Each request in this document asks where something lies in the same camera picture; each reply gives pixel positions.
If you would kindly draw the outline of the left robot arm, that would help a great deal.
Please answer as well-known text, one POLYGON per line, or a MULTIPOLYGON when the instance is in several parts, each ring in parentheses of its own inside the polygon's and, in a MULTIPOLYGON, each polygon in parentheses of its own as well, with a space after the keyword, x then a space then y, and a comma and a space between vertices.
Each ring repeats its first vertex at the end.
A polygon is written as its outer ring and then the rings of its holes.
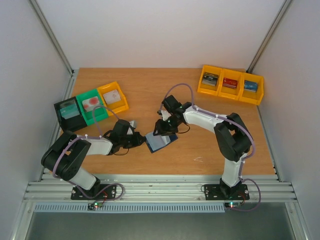
POLYGON ((120 149, 131 149, 146 142, 146 137, 135 131, 135 122, 118 120, 113 129, 98 137, 64 132, 45 152, 41 165, 54 178, 74 185, 87 199, 96 199, 105 190, 101 181, 82 167, 86 156, 112 156, 120 149))

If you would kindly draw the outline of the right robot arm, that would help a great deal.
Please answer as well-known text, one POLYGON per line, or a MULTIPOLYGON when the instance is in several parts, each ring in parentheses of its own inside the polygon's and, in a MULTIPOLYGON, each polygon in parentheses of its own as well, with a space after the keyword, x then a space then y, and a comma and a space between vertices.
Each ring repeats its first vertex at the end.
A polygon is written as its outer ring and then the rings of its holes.
POLYGON ((154 136, 170 136, 179 132, 181 124, 195 125, 215 134, 218 148, 224 157, 224 170, 216 194, 223 200, 234 197, 242 185, 245 159, 254 146, 253 137, 241 117, 232 113, 212 113, 191 102, 181 104, 173 95, 164 98, 158 110, 161 119, 155 123, 154 136))

